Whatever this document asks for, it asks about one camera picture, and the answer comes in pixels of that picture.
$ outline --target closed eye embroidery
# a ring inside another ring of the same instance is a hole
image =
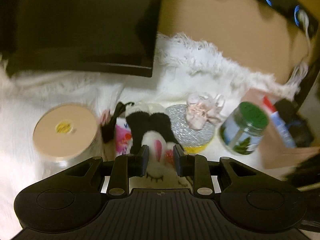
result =
[[[146,174],[146,178],[150,178],[151,181],[154,179],[156,182],[158,182],[159,179],[161,179],[163,181],[163,175],[158,177],[158,178],[156,178],[156,177],[151,176],[149,173],[147,173]]]

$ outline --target pink ear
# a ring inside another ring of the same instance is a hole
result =
[[[156,159],[160,162],[162,153],[162,144],[159,140],[155,140]]]

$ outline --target white fluffy rug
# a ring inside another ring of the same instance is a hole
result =
[[[17,193],[49,176],[32,145],[33,129],[51,107],[67,102],[86,103],[100,114],[118,101],[143,101],[164,106],[185,103],[188,94],[208,92],[227,98],[222,114],[228,116],[250,87],[292,98],[296,86],[279,85],[272,75],[253,73],[226,59],[206,41],[195,42],[183,34],[172,38],[159,35],[152,78],[60,72],[25,73],[11,80],[0,62],[0,239],[15,236],[21,227],[13,210]],[[231,156],[216,138],[202,153],[209,160]],[[263,170],[259,153],[233,156]],[[284,170],[265,171],[281,176]]]

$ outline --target glass jar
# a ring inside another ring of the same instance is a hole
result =
[[[49,176],[103,156],[97,117],[80,104],[56,106],[45,113],[34,129],[33,144]]]
[[[248,155],[258,147],[268,124],[262,109],[242,102],[221,125],[220,136],[229,150]]]

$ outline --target black and white plush toy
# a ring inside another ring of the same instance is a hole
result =
[[[130,188],[191,188],[186,178],[178,177],[173,162],[173,147],[179,144],[171,122],[159,104],[127,106],[126,121],[132,133],[130,153],[136,155],[142,145],[149,146],[149,162],[143,178],[130,178]]]

